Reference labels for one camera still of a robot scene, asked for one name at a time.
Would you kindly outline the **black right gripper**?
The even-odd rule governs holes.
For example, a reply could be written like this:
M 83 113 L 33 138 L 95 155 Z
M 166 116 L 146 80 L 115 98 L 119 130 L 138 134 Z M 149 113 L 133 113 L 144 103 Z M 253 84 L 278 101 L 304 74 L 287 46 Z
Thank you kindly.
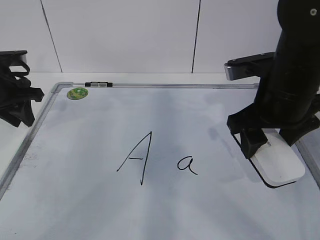
M 280 136 L 292 146 L 320 127 L 320 120 L 316 118 L 319 111 L 319 94 L 308 99 L 272 98 L 268 103 L 255 101 L 229 115 L 226 124 L 231 133 L 240 131 L 241 151 L 246 159 L 250 159 L 268 141 L 261 128 L 281 129 Z

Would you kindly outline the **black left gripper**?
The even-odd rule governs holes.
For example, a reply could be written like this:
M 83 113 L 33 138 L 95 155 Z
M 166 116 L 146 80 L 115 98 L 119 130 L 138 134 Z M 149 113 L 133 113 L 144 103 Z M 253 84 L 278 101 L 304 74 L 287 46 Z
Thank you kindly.
M 0 63 L 0 118 L 16 128 L 21 123 L 31 127 L 35 121 L 31 101 L 41 102 L 45 94 L 41 88 L 31 87 L 29 66 L 22 62 L 19 67 L 24 71 L 11 71 Z

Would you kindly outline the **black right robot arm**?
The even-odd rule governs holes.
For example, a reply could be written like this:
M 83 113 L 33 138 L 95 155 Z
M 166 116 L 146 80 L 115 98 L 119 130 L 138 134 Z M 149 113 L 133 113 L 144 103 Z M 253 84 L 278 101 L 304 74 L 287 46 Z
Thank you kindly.
M 274 52 L 229 60 L 230 81 L 259 77 L 254 101 L 227 118 L 231 135 L 250 159 L 267 142 L 265 129 L 278 129 L 289 145 L 319 128 L 320 3 L 280 0 L 281 34 Z

